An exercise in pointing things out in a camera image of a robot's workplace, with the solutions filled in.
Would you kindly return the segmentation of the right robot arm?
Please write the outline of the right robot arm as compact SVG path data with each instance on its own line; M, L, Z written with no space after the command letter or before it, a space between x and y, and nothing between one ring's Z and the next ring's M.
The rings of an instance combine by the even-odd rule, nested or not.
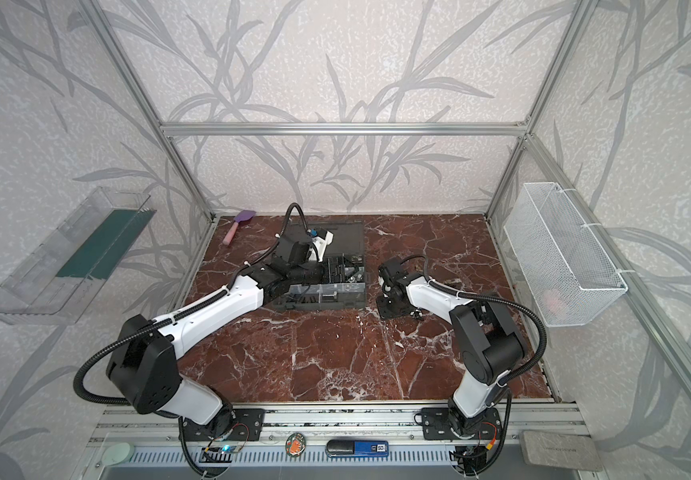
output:
M505 395L509 382L532 370L545 355L549 333L531 309L495 294L441 284L429 259L417 254L379 266L383 320L427 311L451 324L467 373L451 401L451 420L463 430Z

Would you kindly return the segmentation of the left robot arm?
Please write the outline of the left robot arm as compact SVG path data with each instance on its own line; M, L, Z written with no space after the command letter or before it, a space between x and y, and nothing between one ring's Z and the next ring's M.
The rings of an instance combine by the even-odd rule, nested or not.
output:
M175 415L223 432L236 416L212 388L181 374L179 361L205 338L232 321L287 294L294 285L322 282L330 230L295 230L231 281L185 307L152 320L127 320L117 341L77 371L75 394L87 402L131 405L139 414Z

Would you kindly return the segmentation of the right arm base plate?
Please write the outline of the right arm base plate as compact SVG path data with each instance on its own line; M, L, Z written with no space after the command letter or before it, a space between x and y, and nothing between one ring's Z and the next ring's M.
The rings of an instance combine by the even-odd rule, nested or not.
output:
M501 436L501 417L497 408L487 408L473 417L465 417L453 407L423 408L415 416L425 440L493 441Z

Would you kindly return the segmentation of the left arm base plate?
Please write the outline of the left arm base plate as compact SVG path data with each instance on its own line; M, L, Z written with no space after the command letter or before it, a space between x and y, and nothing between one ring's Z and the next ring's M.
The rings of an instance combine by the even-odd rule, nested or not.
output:
M206 425L185 420L182 437L187 442L259 441L265 414L262 408L224 408Z

